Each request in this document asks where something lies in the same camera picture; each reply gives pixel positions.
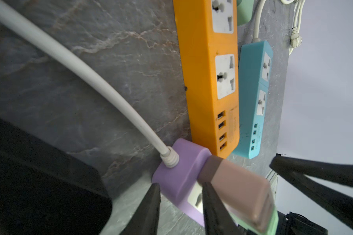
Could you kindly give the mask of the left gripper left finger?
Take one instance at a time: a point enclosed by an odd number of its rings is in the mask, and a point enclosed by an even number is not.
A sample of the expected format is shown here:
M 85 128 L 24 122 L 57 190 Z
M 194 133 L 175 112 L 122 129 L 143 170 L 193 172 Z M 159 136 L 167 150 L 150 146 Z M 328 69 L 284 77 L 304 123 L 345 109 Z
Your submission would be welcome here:
M 151 185 L 121 235 L 156 235 L 159 223 L 161 193 L 158 183 Z

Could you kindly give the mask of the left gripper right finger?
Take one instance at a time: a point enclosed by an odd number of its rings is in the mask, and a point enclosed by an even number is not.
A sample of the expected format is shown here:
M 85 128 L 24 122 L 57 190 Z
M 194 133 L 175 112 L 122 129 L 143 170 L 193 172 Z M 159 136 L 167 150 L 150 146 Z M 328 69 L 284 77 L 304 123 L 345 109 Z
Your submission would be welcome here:
M 242 235 L 210 182 L 203 183 L 206 235 Z

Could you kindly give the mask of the pink adapter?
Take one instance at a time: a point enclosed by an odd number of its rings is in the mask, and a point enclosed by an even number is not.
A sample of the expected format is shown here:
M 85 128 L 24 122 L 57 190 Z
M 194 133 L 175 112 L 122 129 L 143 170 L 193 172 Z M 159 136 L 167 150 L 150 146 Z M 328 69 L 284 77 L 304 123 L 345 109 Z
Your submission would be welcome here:
M 210 182 L 221 201 L 238 218 L 265 232 L 274 210 L 269 181 L 227 159 L 208 157 L 197 181 Z

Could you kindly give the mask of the purple power strip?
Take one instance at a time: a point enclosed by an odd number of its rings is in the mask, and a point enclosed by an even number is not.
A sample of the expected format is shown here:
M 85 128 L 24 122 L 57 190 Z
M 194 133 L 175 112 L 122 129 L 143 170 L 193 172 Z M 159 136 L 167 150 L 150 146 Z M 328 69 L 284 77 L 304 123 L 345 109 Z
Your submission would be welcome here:
M 161 164 L 152 182 L 159 184 L 161 193 L 173 205 L 204 226 L 201 184 L 210 182 L 226 206 L 238 208 L 239 194 L 233 181 L 233 163 L 185 139 L 178 139 L 172 149 L 179 155 L 179 162 L 173 168 Z

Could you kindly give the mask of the black power strip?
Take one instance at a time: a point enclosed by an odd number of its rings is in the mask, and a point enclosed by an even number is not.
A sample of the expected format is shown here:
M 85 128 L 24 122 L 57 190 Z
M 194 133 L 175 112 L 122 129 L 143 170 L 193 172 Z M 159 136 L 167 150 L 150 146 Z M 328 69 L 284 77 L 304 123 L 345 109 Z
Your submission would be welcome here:
M 0 235 L 98 235 L 111 212 L 95 168 L 0 118 Z

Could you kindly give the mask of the teal power strip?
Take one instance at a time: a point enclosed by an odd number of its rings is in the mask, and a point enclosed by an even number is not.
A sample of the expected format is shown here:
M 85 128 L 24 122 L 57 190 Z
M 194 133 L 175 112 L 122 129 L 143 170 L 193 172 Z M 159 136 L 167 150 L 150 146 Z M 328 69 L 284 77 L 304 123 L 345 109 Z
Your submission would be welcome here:
M 259 155 L 273 62 L 267 41 L 245 44 L 239 58 L 240 140 L 233 154 L 252 159 Z

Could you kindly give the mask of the orange power strip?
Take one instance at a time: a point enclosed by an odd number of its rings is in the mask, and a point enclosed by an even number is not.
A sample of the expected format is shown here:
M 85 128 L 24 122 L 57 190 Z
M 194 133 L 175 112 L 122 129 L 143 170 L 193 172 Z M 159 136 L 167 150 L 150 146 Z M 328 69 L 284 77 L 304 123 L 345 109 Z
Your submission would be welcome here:
M 240 139 L 236 1 L 174 1 L 192 141 L 227 158 Z

